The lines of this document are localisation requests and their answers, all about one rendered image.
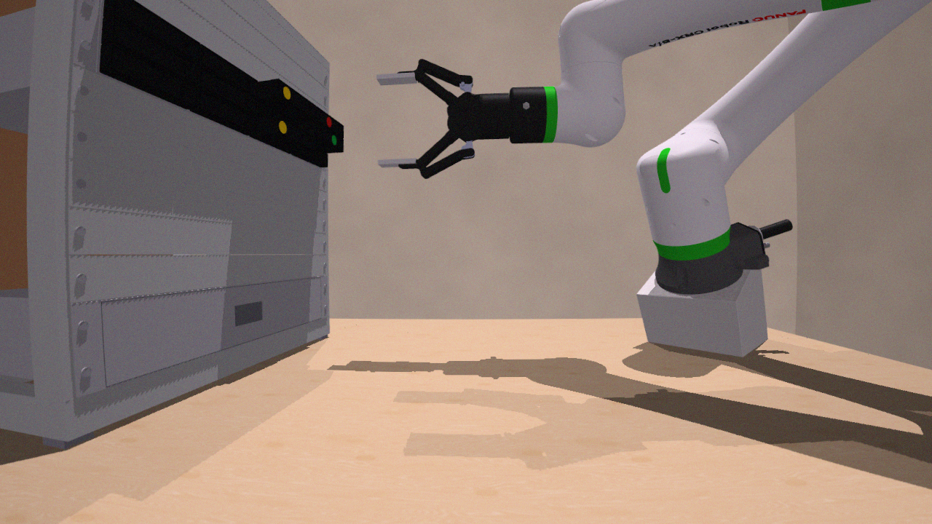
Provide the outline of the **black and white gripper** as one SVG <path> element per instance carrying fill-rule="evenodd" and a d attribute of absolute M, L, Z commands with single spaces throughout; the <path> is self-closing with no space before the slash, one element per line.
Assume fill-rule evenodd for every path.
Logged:
<path fill-rule="evenodd" d="M 432 72 L 430 72 L 432 71 Z M 425 74 L 426 73 L 426 74 Z M 460 87 L 463 94 L 459 97 L 447 92 L 431 79 L 428 74 Z M 424 87 L 445 100 L 447 106 L 447 128 L 449 131 L 422 158 L 416 159 L 380 159 L 382 168 L 419 169 L 424 179 L 437 175 L 441 170 L 451 167 L 463 159 L 475 158 L 473 140 L 509 139 L 510 137 L 510 96 L 509 93 L 473 94 L 473 78 L 468 74 L 456 74 L 440 67 L 438 64 L 420 59 L 415 71 L 400 71 L 396 74 L 377 74 L 380 85 L 406 85 L 422 83 Z M 457 138 L 466 142 L 462 150 L 430 165 L 446 147 L 455 143 Z"/>

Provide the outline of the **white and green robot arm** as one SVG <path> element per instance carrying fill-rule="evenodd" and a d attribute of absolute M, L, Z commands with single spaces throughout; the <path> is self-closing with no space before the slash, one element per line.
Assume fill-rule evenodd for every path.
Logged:
<path fill-rule="evenodd" d="M 876 2 L 877 1 L 877 2 Z M 696 34 L 808 14 L 718 102 L 645 153 L 638 173 L 658 285 L 708 294 L 769 266 L 763 239 L 731 223 L 724 185 L 820 87 L 932 0 L 592 0 L 564 17 L 561 85 L 510 88 L 510 143 L 605 145 L 625 123 L 626 57 Z M 811 14 L 810 14 L 811 13 Z"/>

